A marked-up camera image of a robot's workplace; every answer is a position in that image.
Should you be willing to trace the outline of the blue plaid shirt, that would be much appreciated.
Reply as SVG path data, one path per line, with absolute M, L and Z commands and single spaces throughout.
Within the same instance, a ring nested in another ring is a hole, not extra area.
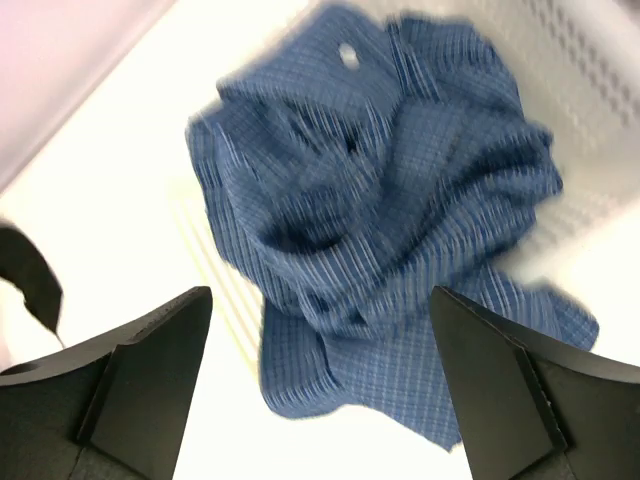
M 456 445 L 437 286 L 592 348 L 589 313 L 493 265 L 563 184 L 551 133 L 470 24 L 331 5 L 218 93 L 186 143 L 219 255 L 264 298 L 274 413 L 362 405 Z

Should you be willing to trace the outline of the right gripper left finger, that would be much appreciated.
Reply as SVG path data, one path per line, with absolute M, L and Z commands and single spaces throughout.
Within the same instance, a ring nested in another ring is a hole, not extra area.
M 194 287 L 1 375 L 4 479 L 170 479 L 212 315 Z

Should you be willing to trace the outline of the white and black shirt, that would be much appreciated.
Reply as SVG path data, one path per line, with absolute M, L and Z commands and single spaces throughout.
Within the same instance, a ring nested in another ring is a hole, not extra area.
M 1 370 L 64 348 L 57 328 L 62 287 L 45 257 L 15 225 L 1 224 Z

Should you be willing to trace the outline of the white plastic basket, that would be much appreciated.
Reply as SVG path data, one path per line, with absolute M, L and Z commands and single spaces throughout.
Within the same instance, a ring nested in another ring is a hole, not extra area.
M 639 29 L 595 1 L 306 1 L 223 76 L 199 116 L 221 153 L 191 152 L 183 235 L 250 367 L 265 300 L 314 328 L 376 336 L 466 277 L 489 236 L 531 217 L 505 267 L 539 276 L 639 189 Z M 336 252 L 282 269 L 243 233 L 257 177 L 290 153 L 378 165 L 365 220 Z

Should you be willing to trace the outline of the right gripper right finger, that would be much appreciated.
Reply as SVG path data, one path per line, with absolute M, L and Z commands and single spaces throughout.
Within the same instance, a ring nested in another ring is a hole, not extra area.
M 639 369 L 437 287 L 430 315 L 475 479 L 636 479 Z

